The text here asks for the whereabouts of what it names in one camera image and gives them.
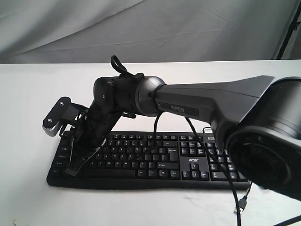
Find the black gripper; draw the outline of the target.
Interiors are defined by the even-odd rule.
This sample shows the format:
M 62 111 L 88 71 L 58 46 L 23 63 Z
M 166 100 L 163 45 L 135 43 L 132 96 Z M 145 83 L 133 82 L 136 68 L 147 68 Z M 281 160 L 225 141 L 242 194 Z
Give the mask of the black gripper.
M 113 95 L 109 94 L 95 96 L 89 108 L 75 103 L 71 103 L 71 106 L 75 108 L 74 123 L 71 124 L 75 141 L 71 143 L 71 155 L 65 173 L 75 177 L 97 153 L 98 149 L 95 148 L 104 143 L 122 112 L 117 110 Z

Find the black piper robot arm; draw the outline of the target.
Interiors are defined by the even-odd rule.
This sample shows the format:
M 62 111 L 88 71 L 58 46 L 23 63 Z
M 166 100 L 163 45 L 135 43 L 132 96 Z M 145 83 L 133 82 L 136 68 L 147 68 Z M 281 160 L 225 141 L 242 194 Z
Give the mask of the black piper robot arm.
M 94 83 L 94 100 L 72 135 L 78 149 L 66 170 L 77 175 L 123 113 L 164 112 L 210 124 L 219 150 L 240 173 L 279 194 L 301 198 L 301 80 L 257 76 L 232 82 L 167 85 L 159 77 L 120 75 Z

